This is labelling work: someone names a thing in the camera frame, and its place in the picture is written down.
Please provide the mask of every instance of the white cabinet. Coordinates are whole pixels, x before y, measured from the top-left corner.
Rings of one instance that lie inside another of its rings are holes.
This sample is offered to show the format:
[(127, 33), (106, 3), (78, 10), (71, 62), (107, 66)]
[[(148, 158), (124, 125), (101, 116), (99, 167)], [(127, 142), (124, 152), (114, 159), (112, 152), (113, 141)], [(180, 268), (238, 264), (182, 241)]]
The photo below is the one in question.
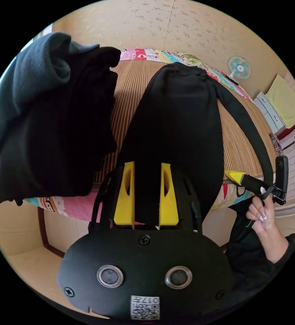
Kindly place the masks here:
[(262, 112), (274, 134), (278, 135), (286, 129), (283, 120), (262, 92), (254, 99), (254, 103)]

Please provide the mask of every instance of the electric fan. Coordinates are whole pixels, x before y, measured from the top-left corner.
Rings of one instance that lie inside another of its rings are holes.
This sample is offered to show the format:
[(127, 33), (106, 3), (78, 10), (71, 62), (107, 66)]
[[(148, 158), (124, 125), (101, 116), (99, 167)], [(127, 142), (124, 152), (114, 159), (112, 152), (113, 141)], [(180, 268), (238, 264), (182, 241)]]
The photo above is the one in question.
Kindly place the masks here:
[(233, 56), (229, 58), (228, 67), (231, 71), (230, 75), (225, 75), (227, 79), (238, 85), (239, 83), (233, 79), (237, 77), (239, 79), (247, 79), (251, 74), (250, 64), (242, 57)]

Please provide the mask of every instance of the yellow cloth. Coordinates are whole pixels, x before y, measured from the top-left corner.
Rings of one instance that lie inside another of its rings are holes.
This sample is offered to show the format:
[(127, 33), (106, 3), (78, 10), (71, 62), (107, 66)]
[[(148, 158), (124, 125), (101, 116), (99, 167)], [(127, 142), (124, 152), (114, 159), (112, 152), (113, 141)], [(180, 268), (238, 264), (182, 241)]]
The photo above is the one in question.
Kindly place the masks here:
[(265, 97), (275, 108), (287, 129), (295, 125), (295, 93), (280, 75), (276, 76)]

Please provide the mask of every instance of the qr code label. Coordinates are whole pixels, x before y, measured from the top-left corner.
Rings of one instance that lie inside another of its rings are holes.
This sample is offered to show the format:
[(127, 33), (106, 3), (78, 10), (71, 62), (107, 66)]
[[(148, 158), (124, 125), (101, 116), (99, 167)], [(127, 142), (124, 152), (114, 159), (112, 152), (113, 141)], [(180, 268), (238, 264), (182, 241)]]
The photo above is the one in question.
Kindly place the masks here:
[(131, 296), (131, 319), (160, 319), (160, 298)]

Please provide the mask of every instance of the screw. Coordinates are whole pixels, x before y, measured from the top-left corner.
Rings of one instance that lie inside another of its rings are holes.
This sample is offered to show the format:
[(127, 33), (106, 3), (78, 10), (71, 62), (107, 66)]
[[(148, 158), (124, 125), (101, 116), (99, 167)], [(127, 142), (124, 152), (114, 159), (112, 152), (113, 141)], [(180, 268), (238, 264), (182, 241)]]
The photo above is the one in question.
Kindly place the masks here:
[(217, 300), (220, 300), (220, 299), (223, 298), (223, 296), (224, 296), (224, 291), (223, 291), (223, 290), (220, 290), (220, 291), (215, 295), (215, 298), (216, 298)]
[(143, 246), (150, 244), (150, 241), (151, 239), (148, 235), (143, 235), (138, 240), (138, 242)]
[(64, 288), (64, 293), (69, 297), (74, 297), (74, 291), (69, 287)]

